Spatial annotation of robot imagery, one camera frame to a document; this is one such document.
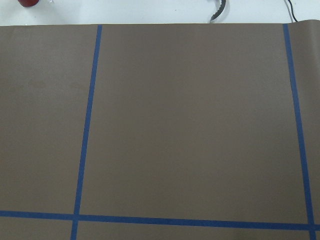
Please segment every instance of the white table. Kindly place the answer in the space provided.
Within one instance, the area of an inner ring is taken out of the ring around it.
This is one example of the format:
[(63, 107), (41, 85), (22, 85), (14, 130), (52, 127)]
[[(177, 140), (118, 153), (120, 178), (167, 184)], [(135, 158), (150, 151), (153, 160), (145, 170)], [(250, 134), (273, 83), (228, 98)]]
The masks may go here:
[[(292, 0), (299, 21), (320, 20), (319, 0)], [(0, 0), (0, 26), (208, 23), (218, 0)], [(216, 23), (290, 23), (286, 0), (227, 0)]]

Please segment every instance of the black wire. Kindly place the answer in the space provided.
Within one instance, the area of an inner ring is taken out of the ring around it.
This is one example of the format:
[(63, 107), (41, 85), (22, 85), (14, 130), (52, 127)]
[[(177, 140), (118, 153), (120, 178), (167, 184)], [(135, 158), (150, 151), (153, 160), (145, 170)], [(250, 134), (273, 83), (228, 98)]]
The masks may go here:
[(290, 6), (291, 6), (291, 15), (292, 15), (294, 21), (298, 22), (298, 20), (297, 20), (296, 17), (295, 17), (295, 14), (294, 14), (294, 7), (292, 6), (291, 0), (288, 0), (288, 2), (289, 2), (289, 4), (290, 4)]
[(220, 5), (218, 11), (216, 11), (216, 13), (212, 15), (212, 17), (211, 17), (211, 19), (210, 19), (210, 22), (211, 22), (212, 20), (215, 20), (217, 17), (220, 16), (220, 14), (222, 14), (222, 12), (223, 12), (224, 9), (225, 9), (225, 6), (226, 6), (226, 0), (221, 0), (221, 5)]

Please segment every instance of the red object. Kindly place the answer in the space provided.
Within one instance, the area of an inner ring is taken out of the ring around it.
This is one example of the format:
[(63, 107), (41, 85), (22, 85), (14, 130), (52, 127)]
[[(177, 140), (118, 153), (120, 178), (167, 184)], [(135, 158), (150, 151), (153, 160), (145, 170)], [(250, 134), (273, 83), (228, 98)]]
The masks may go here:
[(39, 0), (18, 0), (18, 1), (24, 7), (32, 7), (39, 2)]

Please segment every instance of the blue painter's tape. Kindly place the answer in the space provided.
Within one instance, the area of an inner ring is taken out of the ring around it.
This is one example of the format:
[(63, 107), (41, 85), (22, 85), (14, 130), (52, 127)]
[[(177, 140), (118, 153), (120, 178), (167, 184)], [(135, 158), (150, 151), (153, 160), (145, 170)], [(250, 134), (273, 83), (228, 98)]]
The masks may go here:
[(216, 221), (216, 220), (149, 218), (149, 217), (128, 217), (128, 216), (79, 215), (79, 221), (105, 222), (105, 223), (126, 223), (126, 224), (152, 224), (152, 225), (172, 225), (172, 226), (216, 227), (216, 228), (237, 228), (237, 229), (270, 229), (270, 230), (297, 230), (297, 231), (308, 231), (311, 229), (311, 226), (309, 224), (298, 224), (298, 223)]
[(73, 220), (73, 214), (28, 212), (28, 211), (0, 211), (0, 217), (24, 218), (24, 219), (51, 219), (51, 220)]
[(100, 52), (101, 34), (102, 34), (102, 25), (98, 25), (97, 31), (96, 31), (96, 40), (95, 40), (95, 47), (94, 47), (88, 103), (86, 106), (86, 114), (85, 114), (85, 122), (84, 122), (83, 138), (82, 138), (82, 147), (81, 147), (81, 155), (80, 155), (80, 164), (79, 164), (79, 172), (78, 172), (78, 182), (77, 182), (76, 193), (75, 193), (74, 210), (73, 210), (74, 219), (72, 222), (72, 230), (71, 230), (71, 238), (70, 238), (71, 240), (77, 239), (78, 215), (80, 213), (81, 196), (82, 196), (82, 189), (83, 189), (83, 184), (84, 184), (87, 146), (88, 146), (92, 106), (93, 106), (93, 101), (94, 101), (94, 92), (95, 92), (95, 84), (96, 84), (99, 52)]
[(175, 219), (175, 218), (151, 218), (131, 216), (103, 216), (103, 215), (78, 215), (63, 213), (43, 213), (24, 211), (0, 211), (0, 217), (67, 220), (101, 223), (121, 224), (151, 224), (168, 226), (193, 226), (212, 228), (236, 228), (236, 229), (269, 229), (269, 230), (292, 230), (292, 231), (320, 231), (320, 225), (300, 223), (273, 223), (273, 222), (247, 222), (247, 221), (218, 221), (197, 219)]
[[(308, 223), (311, 225), (314, 225), (315, 220), (314, 220), (314, 211), (313, 211), (312, 198), (311, 198), (310, 179), (309, 179), (309, 172), (308, 172), (308, 161), (307, 161), (307, 154), (306, 154), (306, 146), (305, 146), (302, 117), (301, 117), (301, 111), (300, 111), (298, 88), (297, 88), (297, 82), (296, 82), (294, 58), (293, 58), (293, 54), (292, 54), (288, 24), (283, 25), (283, 33), (284, 33), (286, 55), (287, 55), (287, 61), (288, 61), (288, 67), (289, 67), (289, 75), (290, 75), (290, 84), (291, 84), (291, 91), (292, 91), (292, 97), (293, 97), (296, 130), (297, 130), (298, 143), (299, 143), (306, 213), (307, 213)], [(316, 236), (315, 233), (310, 232), (310, 239), (311, 240), (316, 240), (315, 236)]]

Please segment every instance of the blue tape strip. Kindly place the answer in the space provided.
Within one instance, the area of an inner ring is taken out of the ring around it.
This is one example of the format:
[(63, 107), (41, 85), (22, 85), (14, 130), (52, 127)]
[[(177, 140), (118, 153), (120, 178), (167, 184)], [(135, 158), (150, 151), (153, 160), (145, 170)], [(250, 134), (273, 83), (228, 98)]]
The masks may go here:
[(0, 217), (68, 220), (101, 223), (120, 224), (151, 224), (168, 226), (192, 226), (212, 228), (236, 228), (236, 229), (269, 229), (269, 230), (293, 230), (293, 231), (320, 231), (320, 225), (300, 223), (272, 223), (272, 222), (247, 222), (247, 221), (217, 221), (195, 220), (175, 218), (150, 218), (131, 216), (102, 216), (102, 215), (78, 215), (62, 213), (24, 212), (24, 211), (0, 211)]
[(81, 196), (82, 196), (82, 189), (83, 189), (83, 184), (84, 184), (88, 137), (89, 137), (89, 129), (90, 129), (91, 112), (92, 112), (92, 106), (93, 106), (93, 101), (94, 101), (94, 92), (95, 92), (95, 84), (96, 84), (99, 52), (100, 52), (101, 34), (102, 34), (102, 25), (98, 25), (97, 31), (96, 31), (96, 40), (95, 40), (95, 47), (94, 47), (88, 103), (86, 106), (83, 139), (82, 139), (82, 147), (81, 147), (81, 155), (80, 155), (80, 164), (79, 164), (79, 172), (78, 172), (78, 182), (77, 182), (77, 186), (76, 186), (76, 194), (75, 194), (75, 201), (74, 201), (74, 210), (73, 210), (74, 219), (73, 219), (73, 223), (72, 223), (71, 238), (70, 238), (71, 240), (77, 239), (78, 215), (80, 213)]
[(80, 215), (79, 220), (88, 221), (88, 222), (105, 222), (105, 223), (153, 224), (153, 225), (216, 227), (216, 228), (237, 228), (237, 229), (270, 229), (270, 230), (299, 230), (299, 231), (308, 231), (310, 229), (314, 229), (314, 226), (311, 226), (309, 224), (298, 224), (298, 223), (216, 221), (216, 220), (149, 218), (149, 217), (128, 217), (128, 216)]
[(0, 217), (24, 218), (24, 219), (51, 219), (73, 220), (73, 214), (28, 212), (28, 211), (0, 211)]
[[(292, 91), (292, 97), (293, 97), (296, 130), (297, 130), (299, 150), (300, 150), (306, 213), (307, 213), (308, 223), (313, 225), (315, 223), (315, 220), (314, 220), (314, 211), (313, 211), (312, 199), (311, 199), (308, 161), (307, 161), (305, 138), (304, 138), (302, 117), (301, 117), (300, 104), (299, 104), (298, 88), (297, 88), (297, 82), (296, 82), (294, 58), (292, 54), (288, 24), (283, 25), (283, 33), (284, 33), (286, 55), (287, 55), (289, 74), (290, 74), (290, 84), (291, 84), (291, 91)], [(311, 240), (316, 240), (315, 236), (316, 234), (310, 233)]]

